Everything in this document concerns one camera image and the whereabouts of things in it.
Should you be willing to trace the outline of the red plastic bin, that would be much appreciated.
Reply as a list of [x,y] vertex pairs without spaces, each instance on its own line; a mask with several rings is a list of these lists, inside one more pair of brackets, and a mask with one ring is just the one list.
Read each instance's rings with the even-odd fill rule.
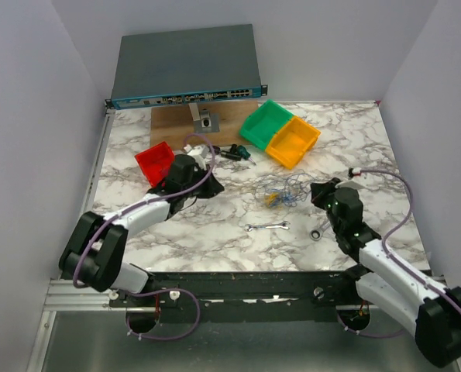
[[157,186],[168,175],[174,158],[174,152],[166,142],[158,143],[135,155],[136,162],[151,187]]

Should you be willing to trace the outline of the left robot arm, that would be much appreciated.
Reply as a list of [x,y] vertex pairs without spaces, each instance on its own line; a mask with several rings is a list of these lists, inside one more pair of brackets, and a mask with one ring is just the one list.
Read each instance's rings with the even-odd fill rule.
[[173,217],[187,199],[209,199],[223,191],[224,186],[212,174],[211,166],[201,166],[194,157],[179,154],[167,176],[138,202],[106,215],[85,212],[58,266],[62,273],[72,276],[78,287],[98,292],[127,291],[135,305],[148,305],[153,300],[154,288],[147,282],[147,271],[123,261],[127,240]]

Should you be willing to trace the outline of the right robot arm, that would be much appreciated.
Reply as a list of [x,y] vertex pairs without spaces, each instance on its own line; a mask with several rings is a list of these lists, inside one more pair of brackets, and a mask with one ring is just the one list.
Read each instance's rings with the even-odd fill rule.
[[311,183],[311,202],[325,211],[340,250],[367,270],[339,283],[340,298],[363,299],[386,312],[434,366],[459,359],[461,287],[448,288],[402,259],[364,222],[359,192],[338,178]]

